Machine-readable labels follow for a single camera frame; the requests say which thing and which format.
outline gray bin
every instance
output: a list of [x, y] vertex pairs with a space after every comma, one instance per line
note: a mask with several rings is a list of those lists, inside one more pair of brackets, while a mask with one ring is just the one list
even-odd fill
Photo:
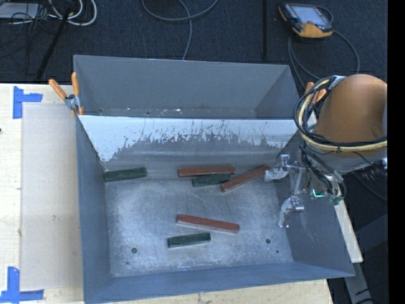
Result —
[[[193, 187], [182, 167], [231, 165], [235, 176], [294, 155], [298, 100], [287, 65], [76, 55], [78, 195], [86, 303], [353, 276], [333, 205], [277, 226], [288, 179], [229, 191]], [[105, 182], [103, 172], [147, 176]], [[237, 234], [176, 224], [177, 214], [240, 225]], [[168, 248], [173, 236], [211, 242]]]

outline wooden table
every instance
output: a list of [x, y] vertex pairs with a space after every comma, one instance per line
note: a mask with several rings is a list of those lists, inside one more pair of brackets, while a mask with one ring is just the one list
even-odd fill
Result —
[[[23, 103], [23, 117], [20, 119], [13, 119], [13, 88], [18, 86], [24, 90], [25, 94], [36, 92], [42, 94], [42, 101], [37, 103], [36, 109], [42, 109], [44, 114], [40, 119], [36, 121], [39, 130], [41, 127], [46, 128], [44, 132], [39, 132], [39, 136], [43, 141], [52, 141], [52, 134], [49, 134], [54, 122], [52, 118], [46, 118], [49, 116], [49, 110], [47, 107], [56, 107], [59, 112], [66, 116], [65, 119], [70, 118], [72, 114], [65, 106], [64, 102], [56, 95], [49, 85], [33, 85], [33, 84], [0, 84], [0, 284], [6, 285], [7, 280], [7, 267], [13, 266], [20, 269], [21, 274], [21, 288], [20, 290], [34, 290], [30, 289], [35, 284], [35, 281], [28, 279], [28, 271], [25, 272], [26, 267], [29, 267], [31, 263], [23, 262], [22, 258], [22, 240], [26, 236], [25, 233], [29, 230], [22, 228], [25, 217], [22, 215], [22, 186], [23, 186], [23, 147], [26, 142], [23, 136], [23, 123], [28, 121], [27, 115], [30, 114], [28, 104]], [[66, 93], [73, 93], [73, 89], [70, 85], [64, 85], [63, 89]], [[53, 153], [58, 153], [58, 147], [53, 147], [50, 144], [49, 152], [50, 157], [53, 158]], [[61, 177], [60, 179], [50, 179], [50, 183], [46, 184], [45, 190], [49, 190], [50, 193], [58, 194], [58, 206], [64, 205], [63, 202], [67, 202], [64, 206], [69, 211], [77, 210], [77, 183], [72, 177], [75, 176], [76, 159], [73, 158], [72, 153], [70, 156], [65, 157], [66, 163], [61, 165], [53, 165], [51, 175]], [[46, 192], [41, 192], [40, 195], [36, 195], [38, 202], [41, 202], [41, 197], [48, 196]], [[353, 263], [362, 262], [363, 258], [359, 250], [358, 243], [356, 241], [354, 231], [351, 226], [350, 218], [347, 214], [346, 206], [342, 202], [339, 206], [335, 207], [346, 243], [349, 248], [349, 253]], [[75, 213], [71, 213], [70, 217], [75, 220], [78, 217], [78, 210]], [[47, 227], [52, 223], [57, 222], [59, 217], [54, 215], [53, 212], [42, 213], [37, 217], [37, 220], [42, 222], [42, 229], [38, 231], [41, 234], [42, 241], [38, 246], [43, 247], [40, 249], [46, 253], [47, 260], [46, 269], [40, 271], [41, 267], [38, 265], [37, 281], [41, 285], [41, 280], [47, 280], [46, 277], [53, 278], [57, 276], [58, 280], [54, 283], [54, 286], [48, 287], [47, 284], [39, 286], [45, 289], [44, 299], [40, 301], [33, 301], [37, 303], [83, 303], [82, 302], [82, 288], [81, 288], [81, 261], [80, 255], [77, 255], [76, 251], [69, 249], [66, 244], [69, 242], [55, 242], [56, 238], [66, 237], [63, 235], [63, 231], [72, 228], [65, 226], [59, 230], [57, 236], [51, 233], [57, 233], [58, 230], [48, 229]], [[64, 262], [65, 256], [71, 256], [70, 260], [75, 261], [73, 265]], [[171, 296], [165, 298], [153, 298], [148, 300], [131, 301], [128, 303], [136, 304], [155, 304], [155, 303], [168, 303], [168, 304], [203, 304], [203, 303], [282, 303], [282, 304], [332, 304], [332, 297], [330, 296], [329, 288], [326, 280], [318, 281], [304, 281], [288, 284], [278, 284], [270, 286], [259, 286], [244, 289], [234, 289], [227, 291], [216, 291], [210, 293], [198, 293], [180, 296]]]

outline black cable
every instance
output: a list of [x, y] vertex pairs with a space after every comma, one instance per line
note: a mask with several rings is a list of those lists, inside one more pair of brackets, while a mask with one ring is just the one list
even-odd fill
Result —
[[361, 180], [354, 172], [352, 172], [352, 176], [358, 181], [360, 182], [361, 185], [363, 185], [364, 188], [366, 188], [374, 197], [376, 197], [379, 200], [382, 200], [384, 203], [388, 203], [388, 199], [381, 196], [380, 194], [378, 194], [374, 189], [372, 189], [370, 186], [368, 186], [367, 184], [365, 184], [365, 182], [363, 180]]

